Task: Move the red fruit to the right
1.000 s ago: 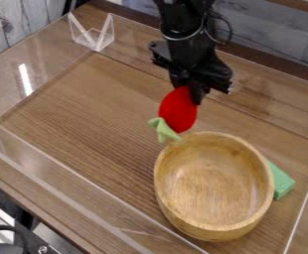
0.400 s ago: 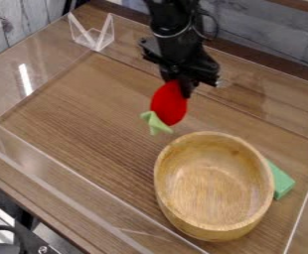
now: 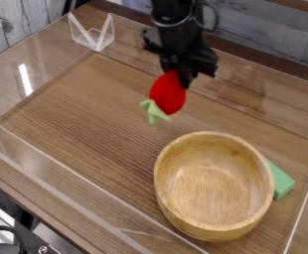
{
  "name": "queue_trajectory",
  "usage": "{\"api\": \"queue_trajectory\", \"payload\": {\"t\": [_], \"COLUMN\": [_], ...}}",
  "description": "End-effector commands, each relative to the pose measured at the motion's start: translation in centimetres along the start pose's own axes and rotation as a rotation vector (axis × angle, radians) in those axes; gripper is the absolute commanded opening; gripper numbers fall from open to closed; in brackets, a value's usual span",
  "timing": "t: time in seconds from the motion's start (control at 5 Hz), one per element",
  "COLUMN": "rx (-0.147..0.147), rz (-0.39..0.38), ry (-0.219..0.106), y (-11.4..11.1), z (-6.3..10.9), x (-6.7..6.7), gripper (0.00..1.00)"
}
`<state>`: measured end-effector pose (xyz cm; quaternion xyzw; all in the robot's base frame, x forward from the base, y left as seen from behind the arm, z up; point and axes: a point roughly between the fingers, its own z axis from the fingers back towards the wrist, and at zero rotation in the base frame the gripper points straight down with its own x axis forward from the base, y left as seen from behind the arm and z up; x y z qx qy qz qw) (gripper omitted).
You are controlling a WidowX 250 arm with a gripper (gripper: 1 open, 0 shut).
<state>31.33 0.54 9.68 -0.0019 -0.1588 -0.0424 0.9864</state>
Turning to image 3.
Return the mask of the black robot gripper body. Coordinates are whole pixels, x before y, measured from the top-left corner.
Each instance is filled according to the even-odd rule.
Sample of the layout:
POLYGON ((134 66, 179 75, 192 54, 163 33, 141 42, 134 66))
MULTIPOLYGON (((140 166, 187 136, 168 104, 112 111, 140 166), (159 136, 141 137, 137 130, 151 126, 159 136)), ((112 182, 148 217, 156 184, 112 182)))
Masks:
POLYGON ((144 48, 160 56, 164 71, 184 68, 216 77, 219 55, 205 32, 219 26, 220 16, 208 0, 152 0, 153 27, 141 31, 144 48))

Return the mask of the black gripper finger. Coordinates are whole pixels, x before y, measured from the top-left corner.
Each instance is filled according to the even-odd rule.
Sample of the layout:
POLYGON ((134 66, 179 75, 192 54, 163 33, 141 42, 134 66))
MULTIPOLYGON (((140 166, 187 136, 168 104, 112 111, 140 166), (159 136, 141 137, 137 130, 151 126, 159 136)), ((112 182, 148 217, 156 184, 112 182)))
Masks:
POLYGON ((177 67, 177 71, 181 80, 181 85, 185 89, 189 89, 195 79, 199 76, 199 72, 193 68, 183 64, 177 67))

